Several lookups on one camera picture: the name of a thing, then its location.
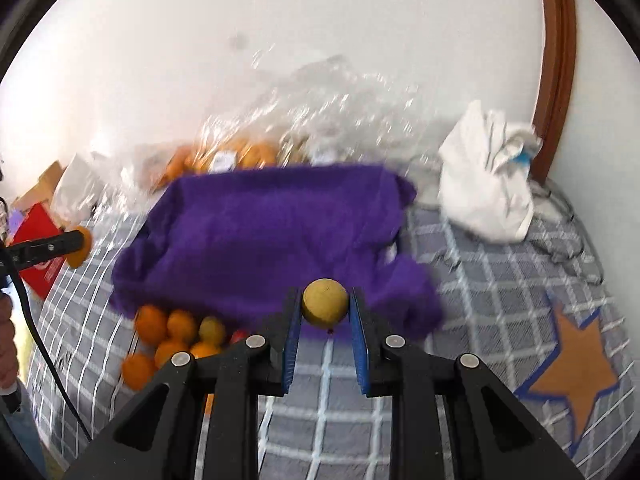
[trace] red box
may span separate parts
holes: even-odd
[[[18,227],[12,244],[59,234],[60,229],[52,222],[42,204],[37,203],[29,209],[20,227]],[[65,259],[59,256],[43,264],[37,264],[29,269],[21,270],[20,276],[44,300],[51,290],[64,261]]]

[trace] white cloth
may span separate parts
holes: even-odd
[[[442,212],[490,242],[522,241],[534,208],[530,160],[541,146],[530,124],[507,123],[473,101],[439,150]]]

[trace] yellow ball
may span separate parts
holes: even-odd
[[[212,346],[222,346],[226,339],[225,326],[213,316],[208,316],[200,324],[200,339]]]
[[[312,282],[302,294],[302,315],[314,326],[331,329],[341,322],[349,309],[349,295],[334,280]]]

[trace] metal screw head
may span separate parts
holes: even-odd
[[[389,348],[402,348],[405,341],[401,335],[389,335],[386,337],[385,343]]]
[[[460,364],[465,368],[476,368],[480,364],[480,359],[473,354],[462,354]]]
[[[267,340],[259,334],[254,334],[249,336],[245,342],[249,348],[260,348]]]
[[[191,361],[191,356],[187,352],[178,352],[171,357],[171,364],[174,366],[184,366]]]

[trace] gray checkered bedsheet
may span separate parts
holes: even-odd
[[[94,433],[132,396],[122,384],[120,361],[138,344],[132,323],[108,309],[110,272],[118,252],[142,225],[129,218],[109,232],[78,270],[65,267],[44,305],[38,329],[60,377]],[[579,247],[572,227],[535,220],[530,237],[550,250]],[[480,244],[442,221],[434,211],[413,209],[399,241],[440,279],[446,310],[441,330],[425,350],[446,357],[473,351],[514,390],[554,348],[543,294],[551,290],[577,322],[601,307],[606,351],[621,381],[601,398],[575,463],[587,478],[603,479],[632,441],[632,361],[623,318],[603,286],[573,276],[596,273],[586,251],[566,266],[553,264],[531,244]],[[71,462],[86,442],[54,389],[41,356],[33,355],[28,388],[46,445]],[[556,402],[526,406],[565,449],[570,442],[568,412]],[[391,412],[389,399],[366,399],[356,386],[351,347],[339,341],[301,340],[296,376],[283,399],[259,403],[258,458],[263,479],[366,478],[388,476]],[[441,425],[444,410],[440,406]],[[203,427],[206,433],[207,422]],[[202,447],[198,462],[202,465]],[[444,438],[447,473],[450,450]]]

